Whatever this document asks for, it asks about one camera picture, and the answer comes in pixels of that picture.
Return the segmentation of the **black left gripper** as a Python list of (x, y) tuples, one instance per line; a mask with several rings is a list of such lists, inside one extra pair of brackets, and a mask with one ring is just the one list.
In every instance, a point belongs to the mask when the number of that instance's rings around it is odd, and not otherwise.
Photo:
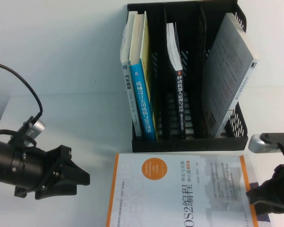
[(77, 194), (77, 185), (90, 185), (90, 174), (71, 160), (71, 149), (60, 145), (48, 152), (32, 149), (23, 153), (17, 172), (14, 196), (35, 199)]

